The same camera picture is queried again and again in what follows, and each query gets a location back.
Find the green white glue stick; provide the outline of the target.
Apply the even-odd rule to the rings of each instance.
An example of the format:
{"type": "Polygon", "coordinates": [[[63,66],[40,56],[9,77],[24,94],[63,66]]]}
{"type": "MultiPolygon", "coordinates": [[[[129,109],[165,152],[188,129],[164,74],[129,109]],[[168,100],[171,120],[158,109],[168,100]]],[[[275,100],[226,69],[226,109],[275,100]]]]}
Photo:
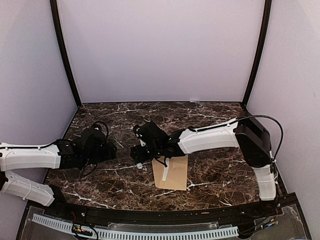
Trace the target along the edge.
{"type": "Polygon", "coordinates": [[[143,168],[142,163],[138,163],[136,166],[137,166],[138,169],[142,169],[143,168]]]}

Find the brown kraft paper envelope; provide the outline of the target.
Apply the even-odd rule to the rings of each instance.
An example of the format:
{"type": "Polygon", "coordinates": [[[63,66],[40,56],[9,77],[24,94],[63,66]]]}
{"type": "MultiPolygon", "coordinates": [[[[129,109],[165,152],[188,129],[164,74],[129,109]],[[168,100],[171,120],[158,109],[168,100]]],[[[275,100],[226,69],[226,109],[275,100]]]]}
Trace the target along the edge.
{"type": "Polygon", "coordinates": [[[169,159],[169,172],[166,181],[162,181],[164,165],[156,159],[152,160],[155,187],[164,190],[186,191],[188,179],[188,156],[169,159]]]}

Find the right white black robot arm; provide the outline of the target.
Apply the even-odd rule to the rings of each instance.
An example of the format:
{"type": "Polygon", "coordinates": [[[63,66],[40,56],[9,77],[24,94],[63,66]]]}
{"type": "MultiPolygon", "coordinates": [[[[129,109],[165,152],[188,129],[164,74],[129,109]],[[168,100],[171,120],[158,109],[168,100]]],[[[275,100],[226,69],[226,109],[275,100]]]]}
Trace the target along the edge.
{"type": "Polygon", "coordinates": [[[226,122],[205,126],[188,127],[168,134],[153,121],[135,125],[133,133],[140,143],[131,147],[130,157],[137,167],[150,160],[159,160],[168,167],[167,160],[184,157],[200,151],[238,148],[244,161],[255,174],[260,202],[255,213],[266,217],[275,208],[277,187],[275,162],[279,150],[272,152],[270,132],[259,122],[268,119],[280,126],[280,122],[268,115],[251,115],[244,111],[239,117],[226,122]]]}

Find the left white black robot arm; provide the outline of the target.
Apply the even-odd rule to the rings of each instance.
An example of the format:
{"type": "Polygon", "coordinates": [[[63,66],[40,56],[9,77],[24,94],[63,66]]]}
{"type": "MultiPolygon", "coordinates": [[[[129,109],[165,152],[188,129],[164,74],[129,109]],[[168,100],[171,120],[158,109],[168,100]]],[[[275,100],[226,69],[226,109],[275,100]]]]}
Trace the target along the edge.
{"type": "Polygon", "coordinates": [[[110,141],[81,145],[57,140],[48,145],[12,145],[0,147],[0,191],[51,208],[60,218],[67,218],[70,206],[60,189],[34,182],[14,173],[18,169],[79,169],[116,158],[117,148],[110,141]]]}

